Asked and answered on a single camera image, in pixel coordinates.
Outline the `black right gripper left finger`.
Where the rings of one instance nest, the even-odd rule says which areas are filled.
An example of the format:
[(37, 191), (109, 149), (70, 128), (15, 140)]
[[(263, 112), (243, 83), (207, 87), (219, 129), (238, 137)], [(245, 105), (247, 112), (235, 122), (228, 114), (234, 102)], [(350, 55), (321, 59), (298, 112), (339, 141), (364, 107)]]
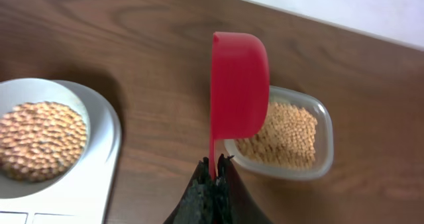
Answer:
[(213, 182), (209, 175), (209, 159), (197, 164), (185, 192), (164, 224), (212, 224), (214, 222)]

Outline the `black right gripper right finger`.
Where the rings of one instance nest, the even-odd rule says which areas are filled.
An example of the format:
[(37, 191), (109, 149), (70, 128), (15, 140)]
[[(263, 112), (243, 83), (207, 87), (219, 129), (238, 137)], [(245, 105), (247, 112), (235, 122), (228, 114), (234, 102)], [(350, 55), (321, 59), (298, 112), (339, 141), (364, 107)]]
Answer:
[(232, 163), (233, 156), (221, 154), (218, 159), (218, 174), (224, 182), (224, 197), (227, 199), (225, 211), (229, 211), (231, 223), (272, 224), (251, 198), (246, 186)]

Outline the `red plastic measuring scoop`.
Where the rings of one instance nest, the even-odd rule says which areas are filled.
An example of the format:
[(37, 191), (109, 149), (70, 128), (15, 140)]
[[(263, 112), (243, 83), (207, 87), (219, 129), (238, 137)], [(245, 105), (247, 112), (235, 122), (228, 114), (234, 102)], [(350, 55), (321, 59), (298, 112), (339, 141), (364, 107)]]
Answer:
[(270, 71), (259, 38), (214, 32), (211, 51), (209, 174), (215, 177), (215, 142), (244, 139), (262, 127), (268, 110)]

